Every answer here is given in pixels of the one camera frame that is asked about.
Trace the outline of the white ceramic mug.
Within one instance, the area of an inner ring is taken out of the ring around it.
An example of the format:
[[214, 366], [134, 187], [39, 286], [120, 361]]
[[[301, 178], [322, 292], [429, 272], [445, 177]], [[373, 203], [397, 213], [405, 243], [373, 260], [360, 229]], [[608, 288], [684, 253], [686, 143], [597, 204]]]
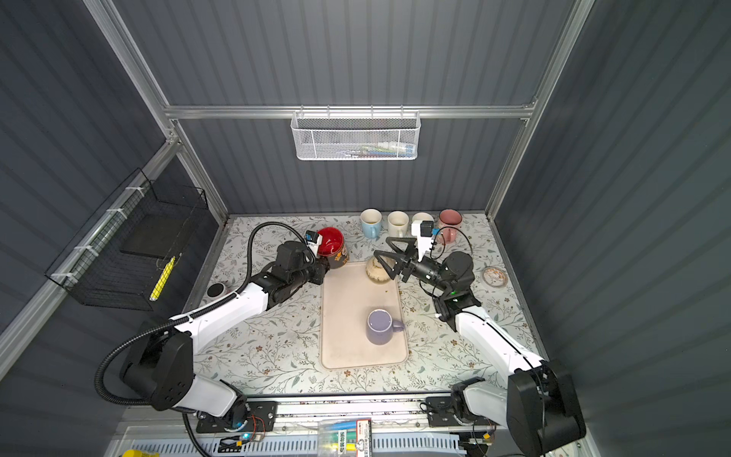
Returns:
[[403, 238], [409, 235], [410, 218], [403, 211], [392, 211], [386, 219], [388, 223], [388, 236]]

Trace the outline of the light green mug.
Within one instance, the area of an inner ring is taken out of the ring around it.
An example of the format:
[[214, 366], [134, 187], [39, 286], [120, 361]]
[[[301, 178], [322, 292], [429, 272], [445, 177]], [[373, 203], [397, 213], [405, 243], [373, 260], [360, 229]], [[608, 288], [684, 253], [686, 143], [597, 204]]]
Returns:
[[423, 222], [423, 221], [433, 222], [434, 221], [434, 218], [433, 218], [433, 216], [431, 214], [424, 213], [423, 211], [421, 213], [415, 213], [415, 215], [413, 215], [413, 217], [411, 217], [411, 222], [412, 223], [414, 223], [414, 222]]

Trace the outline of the black floral mug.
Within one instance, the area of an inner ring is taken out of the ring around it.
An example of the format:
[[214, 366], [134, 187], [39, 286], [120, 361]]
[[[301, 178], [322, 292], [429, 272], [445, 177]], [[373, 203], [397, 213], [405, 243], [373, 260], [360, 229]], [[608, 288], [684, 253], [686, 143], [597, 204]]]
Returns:
[[333, 227], [322, 228], [318, 234], [322, 237], [319, 256], [327, 261], [332, 270], [342, 268], [350, 260], [344, 234]]

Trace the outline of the pink ceramic mug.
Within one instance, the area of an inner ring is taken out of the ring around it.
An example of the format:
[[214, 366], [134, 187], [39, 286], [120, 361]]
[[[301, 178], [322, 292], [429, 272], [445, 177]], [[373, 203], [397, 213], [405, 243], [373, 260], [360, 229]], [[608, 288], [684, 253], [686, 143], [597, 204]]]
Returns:
[[439, 233], [436, 239], [443, 245], [454, 243], [460, 234], [463, 217], [461, 213], [455, 209], [444, 209], [440, 212], [437, 220], [437, 230]]

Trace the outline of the light blue mug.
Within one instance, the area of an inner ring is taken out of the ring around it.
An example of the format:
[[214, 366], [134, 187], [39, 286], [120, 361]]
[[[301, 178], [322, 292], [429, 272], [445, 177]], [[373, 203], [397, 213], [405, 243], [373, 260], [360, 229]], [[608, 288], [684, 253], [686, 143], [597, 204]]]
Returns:
[[378, 209], [364, 209], [360, 215], [363, 236], [377, 240], [382, 231], [383, 215]]

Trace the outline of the purple ceramic mug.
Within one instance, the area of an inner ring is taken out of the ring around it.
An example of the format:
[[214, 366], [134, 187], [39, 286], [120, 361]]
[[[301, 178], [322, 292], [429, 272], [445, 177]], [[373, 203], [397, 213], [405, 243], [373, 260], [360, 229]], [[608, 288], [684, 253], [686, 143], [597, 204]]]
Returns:
[[384, 346], [392, 340], [395, 333], [404, 331], [405, 325], [402, 321], [394, 319], [387, 310], [379, 308], [367, 316], [365, 329], [367, 340], [371, 344]]

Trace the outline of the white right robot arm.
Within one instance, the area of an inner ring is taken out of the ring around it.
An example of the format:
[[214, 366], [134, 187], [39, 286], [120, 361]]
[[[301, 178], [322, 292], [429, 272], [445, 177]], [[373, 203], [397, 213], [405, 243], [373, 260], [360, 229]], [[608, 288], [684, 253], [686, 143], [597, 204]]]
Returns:
[[432, 289], [440, 321], [477, 348], [506, 384], [498, 388], [483, 378], [454, 385], [454, 416], [472, 423], [488, 419], [506, 427], [525, 456], [544, 456], [586, 437], [586, 422], [569, 371], [519, 343], [483, 309], [471, 286], [470, 254], [454, 251], [431, 258], [428, 237], [389, 237], [388, 249], [374, 256], [392, 279], [414, 277]]

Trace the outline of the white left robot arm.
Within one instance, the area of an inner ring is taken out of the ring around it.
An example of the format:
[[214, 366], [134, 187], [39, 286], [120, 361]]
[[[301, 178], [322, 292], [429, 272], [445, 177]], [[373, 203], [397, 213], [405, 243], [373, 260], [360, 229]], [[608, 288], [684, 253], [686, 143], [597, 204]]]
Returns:
[[205, 414], [225, 420], [233, 430], [243, 428], [249, 419], [245, 394], [197, 373], [193, 358], [245, 320], [285, 303], [307, 283], [323, 283], [329, 268], [318, 256], [321, 234], [290, 232], [293, 239], [278, 247], [274, 261], [259, 273], [248, 272], [234, 291], [112, 350], [94, 375], [97, 394], [114, 405]]

